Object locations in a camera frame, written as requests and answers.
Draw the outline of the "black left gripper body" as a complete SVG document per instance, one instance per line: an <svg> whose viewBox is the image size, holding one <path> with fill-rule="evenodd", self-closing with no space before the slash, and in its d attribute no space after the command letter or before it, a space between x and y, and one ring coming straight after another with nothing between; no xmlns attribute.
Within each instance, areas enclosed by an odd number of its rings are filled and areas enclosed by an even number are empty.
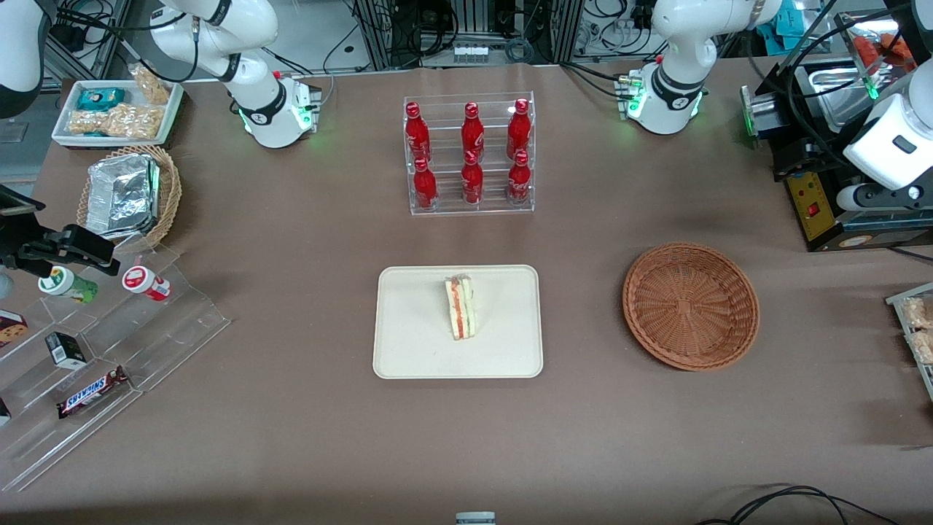
<svg viewBox="0 0 933 525"><path fill-rule="evenodd" d="M820 172L825 166L826 155L812 139L773 140L774 182L808 171Z"/></svg>

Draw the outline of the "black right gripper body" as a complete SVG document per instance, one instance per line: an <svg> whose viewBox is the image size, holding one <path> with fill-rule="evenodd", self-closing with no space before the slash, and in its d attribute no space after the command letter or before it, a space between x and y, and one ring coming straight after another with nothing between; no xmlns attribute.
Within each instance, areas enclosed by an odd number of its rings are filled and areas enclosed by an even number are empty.
<svg viewBox="0 0 933 525"><path fill-rule="evenodd" d="M77 224L51 230L38 224L4 223L2 265L37 278L49 278L56 265L83 265L107 276L120 272L114 244Z"/></svg>

